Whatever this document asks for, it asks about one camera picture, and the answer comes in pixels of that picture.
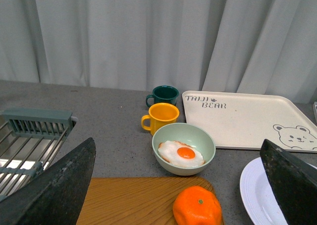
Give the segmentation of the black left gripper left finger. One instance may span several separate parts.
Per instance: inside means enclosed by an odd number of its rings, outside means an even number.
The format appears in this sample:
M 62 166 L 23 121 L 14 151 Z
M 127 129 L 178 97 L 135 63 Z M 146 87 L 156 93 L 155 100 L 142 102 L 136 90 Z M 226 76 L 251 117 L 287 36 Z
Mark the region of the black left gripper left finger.
M 74 225 L 91 181 L 96 146 L 88 138 L 0 203 L 2 225 Z

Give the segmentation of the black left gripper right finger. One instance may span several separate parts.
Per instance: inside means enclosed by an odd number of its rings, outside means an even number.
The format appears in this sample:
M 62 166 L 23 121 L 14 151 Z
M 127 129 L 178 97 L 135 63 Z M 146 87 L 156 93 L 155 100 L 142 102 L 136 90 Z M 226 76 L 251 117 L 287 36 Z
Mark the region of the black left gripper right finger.
M 260 157 L 273 195 L 289 225 L 317 223 L 317 169 L 265 139 Z

